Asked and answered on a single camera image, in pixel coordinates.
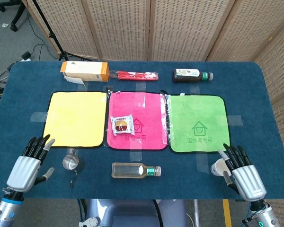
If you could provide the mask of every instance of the robotic hand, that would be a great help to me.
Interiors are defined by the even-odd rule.
[[[33,137],[26,145],[22,156],[19,156],[7,181],[5,195],[0,202],[0,227],[10,227],[14,218],[23,204],[23,193],[28,192],[34,185],[46,181],[54,172],[50,168],[46,174],[37,177],[47,152],[55,142],[54,139],[46,141],[50,135],[36,139]]]
[[[250,202],[251,216],[242,223],[248,227],[248,222],[255,220],[260,227],[280,227],[280,222],[274,214],[271,206],[263,199],[266,189],[261,177],[254,165],[251,164],[245,150],[238,146],[227,146],[224,144],[229,157],[221,150],[219,154],[224,159],[227,167],[231,171],[233,181],[224,171],[224,179],[227,186],[237,192],[244,200]]]

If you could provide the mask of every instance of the printed house logo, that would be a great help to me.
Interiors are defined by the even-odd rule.
[[[137,118],[134,119],[133,121],[133,127],[134,127],[134,133],[140,133],[142,132],[143,124],[141,121],[139,121]]]
[[[192,128],[195,136],[206,136],[206,129],[205,125],[201,122],[197,122]]]

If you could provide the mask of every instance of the blue table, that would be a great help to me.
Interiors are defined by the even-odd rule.
[[[11,70],[0,102],[0,196],[9,173],[24,146],[33,136],[40,136],[44,122],[31,121],[35,112],[46,112],[50,97],[56,91],[77,91],[78,85],[67,82],[60,73],[61,62],[21,62]],[[284,148],[269,102],[264,77],[252,62],[136,62],[114,61],[111,70],[154,71],[160,79],[146,83],[146,91],[166,90],[170,94],[200,93],[221,96],[227,114],[241,122],[230,126],[231,142],[240,144],[257,167],[268,191],[267,198],[284,198]],[[213,72],[212,82],[174,84],[174,68],[196,68]],[[114,86],[118,91],[135,91],[141,83],[111,79],[108,83],[89,82],[88,90],[103,91]],[[62,166],[66,148],[52,148],[40,174],[54,167],[53,176],[34,187],[26,197],[114,198],[114,199],[222,199],[239,198],[228,189],[222,177],[213,176],[210,166],[217,153],[176,154],[143,151],[142,162],[161,166],[161,177],[147,179],[113,179],[113,162],[129,162],[130,151],[101,146],[80,148],[85,168],[70,188],[73,173]]]

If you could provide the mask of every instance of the floor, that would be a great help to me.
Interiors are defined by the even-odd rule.
[[[2,27],[3,23],[10,24],[17,12],[17,9],[18,6],[11,6],[6,7],[6,11],[4,13],[0,12],[0,74],[4,72],[10,64],[20,61],[22,59],[21,55],[26,51],[32,53],[33,47],[36,44],[42,43],[42,41],[33,34],[32,28],[30,27],[27,19],[26,10],[17,23],[17,32],[11,31],[10,25],[8,27]],[[35,33],[45,40],[45,37],[38,29],[32,18],[30,18],[30,21]],[[38,60],[40,47],[41,46],[37,46],[35,48],[31,60]],[[51,54],[57,57],[49,44],[48,47]],[[48,53],[46,48],[42,49],[40,60],[56,61],[56,59]],[[229,201],[229,204],[232,226],[240,227],[241,220],[246,216],[248,203]],[[222,200],[198,201],[198,206],[201,227],[225,227]],[[187,213],[194,219],[193,201],[186,202],[186,209]],[[189,223],[188,226],[191,227],[191,221],[188,218],[187,221]],[[79,208],[76,200],[27,198],[22,209],[22,215],[16,219],[14,226],[74,227],[78,226],[78,222]]]

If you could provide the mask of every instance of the bottle cap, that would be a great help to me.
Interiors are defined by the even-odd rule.
[[[209,80],[209,81],[210,81],[210,80],[213,80],[213,73],[212,73],[212,72],[209,73],[209,79],[208,79],[208,80]]]
[[[160,166],[156,166],[155,176],[161,176],[161,167]]]

